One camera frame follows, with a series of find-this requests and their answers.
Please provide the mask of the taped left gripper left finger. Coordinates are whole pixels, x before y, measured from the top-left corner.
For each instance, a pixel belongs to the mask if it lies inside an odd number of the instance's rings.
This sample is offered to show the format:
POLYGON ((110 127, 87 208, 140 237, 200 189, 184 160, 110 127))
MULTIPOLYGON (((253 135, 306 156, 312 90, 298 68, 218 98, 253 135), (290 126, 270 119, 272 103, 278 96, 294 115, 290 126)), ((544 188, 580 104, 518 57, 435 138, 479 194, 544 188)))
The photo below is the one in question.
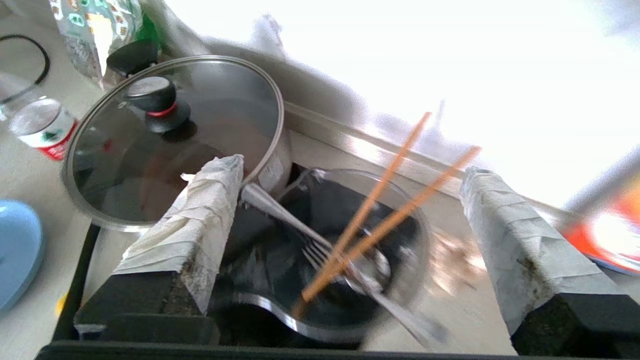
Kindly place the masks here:
POLYGON ((132 243, 75 315, 82 339, 119 316, 203 317, 234 221, 244 157, 215 158, 188 178, 161 219, 132 243))

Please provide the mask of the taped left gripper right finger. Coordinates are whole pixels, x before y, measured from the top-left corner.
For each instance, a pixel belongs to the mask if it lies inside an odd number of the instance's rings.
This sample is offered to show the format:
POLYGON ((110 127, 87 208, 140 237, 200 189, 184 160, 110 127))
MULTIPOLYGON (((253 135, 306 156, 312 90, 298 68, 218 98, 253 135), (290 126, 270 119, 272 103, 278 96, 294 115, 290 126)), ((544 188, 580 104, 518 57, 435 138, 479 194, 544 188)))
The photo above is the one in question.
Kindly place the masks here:
POLYGON ((469 167, 460 196, 519 355, 640 357, 639 303, 502 177, 469 167))

